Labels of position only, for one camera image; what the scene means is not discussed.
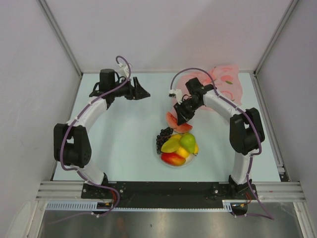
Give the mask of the fake watermelon slice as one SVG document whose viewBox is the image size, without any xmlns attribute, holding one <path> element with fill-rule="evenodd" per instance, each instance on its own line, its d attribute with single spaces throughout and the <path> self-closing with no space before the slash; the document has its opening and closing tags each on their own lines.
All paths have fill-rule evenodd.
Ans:
<svg viewBox="0 0 317 238">
<path fill-rule="evenodd" d="M 166 122 L 171 127 L 174 131 L 178 133 L 187 133 L 192 130 L 192 126 L 188 123 L 184 123 L 182 125 L 177 124 L 177 119 L 176 117 L 171 113 L 167 112 L 165 115 Z"/>
</svg>

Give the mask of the red fake mango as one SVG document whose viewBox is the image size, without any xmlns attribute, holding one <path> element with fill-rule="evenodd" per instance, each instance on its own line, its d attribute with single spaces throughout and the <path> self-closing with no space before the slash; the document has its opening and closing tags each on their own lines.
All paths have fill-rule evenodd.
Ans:
<svg viewBox="0 0 317 238">
<path fill-rule="evenodd" d="M 186 162 L 186 159 L 180 157 L 176 153 L 162 153 L 161 159 L 172 166 L 182 166 Z"/>
</svg>

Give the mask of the green fake pear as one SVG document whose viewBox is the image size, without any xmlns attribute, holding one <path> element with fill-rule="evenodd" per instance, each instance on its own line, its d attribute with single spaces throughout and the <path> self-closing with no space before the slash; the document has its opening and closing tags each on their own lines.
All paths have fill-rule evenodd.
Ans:
<svg viewBox="0 0 317 238">
<path fill-rule="evenodd" d="M 180 139 L 180 145 L 186 149 L 189 153 L 195 152 L 196 139 L 193 134 L 186 133 Z"/>
</svg>

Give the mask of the yellow fake mango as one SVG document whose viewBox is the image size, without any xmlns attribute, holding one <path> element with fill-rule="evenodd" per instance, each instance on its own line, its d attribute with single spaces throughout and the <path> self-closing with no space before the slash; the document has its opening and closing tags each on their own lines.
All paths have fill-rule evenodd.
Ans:
<svg viewBox="0 0 317 238">
<path fill-rule="evenodd" d="M 181 134 L 174 134 L 170 137 L 170 139 L 177 139 L 177 140 L 180 140 L 181 138 L 182 138 Z"/>
</svg>

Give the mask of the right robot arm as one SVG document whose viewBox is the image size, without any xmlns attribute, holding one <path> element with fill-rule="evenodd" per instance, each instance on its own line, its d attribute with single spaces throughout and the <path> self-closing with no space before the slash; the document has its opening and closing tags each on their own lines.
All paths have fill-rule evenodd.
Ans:
<svg viewBox="0 0 317 238">
<path fill-rule="evenodd" d="M 264 129 L 257 109 L 243 110 L 232 100 L 211 85 L 203 85 L 197 78 L 185 83 L 190 94 L 173 107 L 177 115 L 177 124 L 188 122 L 201 106 L 212 108 L 229 123 L 229 142 L 235 151 L 232 173 L 228 178 L 228 193 L 234 199 L 240 199 L 251 187 L 251 167 L 253 157 L 262 152 L 261 143 L 265 139 Z"/>
</svg>

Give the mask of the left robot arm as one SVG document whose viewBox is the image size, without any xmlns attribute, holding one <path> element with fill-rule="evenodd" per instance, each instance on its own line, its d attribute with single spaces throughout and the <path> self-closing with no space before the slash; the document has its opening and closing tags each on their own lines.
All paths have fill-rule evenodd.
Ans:
<svg viewBox="0 0 317 238">
<path fill-rule="evenodd" d="M 89 95 L 90 100 L 74 119 L 53 129 L 54 159 L 65 171 L 76 172 L 85 182 L 93 185 L 92 192 L 98 198 L 109 194 L 107 175 L 91 162 L 92 148 L 88 132 L 96 120 L 109 109 L 115 98 L 141 100 L 150 97 L 127 70 L 119 74 L 113 69 L 102 69 L 99 81 Z"/>
</svg>

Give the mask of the pink plastic bag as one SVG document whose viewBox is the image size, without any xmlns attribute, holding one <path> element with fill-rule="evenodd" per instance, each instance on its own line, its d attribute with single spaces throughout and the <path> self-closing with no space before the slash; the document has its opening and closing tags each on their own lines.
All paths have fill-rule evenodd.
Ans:
<svg viewBox="0 0 317 238">
<path fill-rule="evenodd" d="M 238 73 L 239 66 L 237 64 L 220 65 L 209 70 L 209 74 L 215 82 L 217 91 L 234 103 L 242 105 L 243 89 L 238 78 Z M 177 80 L 177 84 L 174 88 L 180 89 L 183 94 L 189 95 L 185 83 L 195 77 L 198 78 L 203 85 L 212 84 L 210 77 L 206 73 L 194 70 L 181 76 Z"/>
</svg>

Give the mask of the yellow fake lemon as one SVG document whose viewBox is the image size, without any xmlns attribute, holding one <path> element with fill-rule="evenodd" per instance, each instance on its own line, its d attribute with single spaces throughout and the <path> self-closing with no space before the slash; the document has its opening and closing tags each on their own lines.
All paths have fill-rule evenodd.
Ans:
<svg viewBox="0 0 317 238">
<path fill-rule="evenodd" d="M 197 145 L 197 143 L 195 144 L 195 148 L 194 148 L 194 154 L 197 155 L 199 152 L 199 147 Z"/>
</svg>

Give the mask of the dark fake grapes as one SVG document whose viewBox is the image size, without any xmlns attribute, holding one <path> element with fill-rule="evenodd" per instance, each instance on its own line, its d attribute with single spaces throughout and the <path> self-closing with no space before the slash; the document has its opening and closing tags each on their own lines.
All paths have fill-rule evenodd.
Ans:
<svg viewBox="0 0 317 238">
<path fill-rule="evenodd" d="M 165 129 L 162 129 L 160 133 L 156 137 L 156 149 L 157 153 L 161 153 L 161 148 L 163 144 L 173 135 L 174 129 L 171 127 L 167 127 Z"/>
</svg>

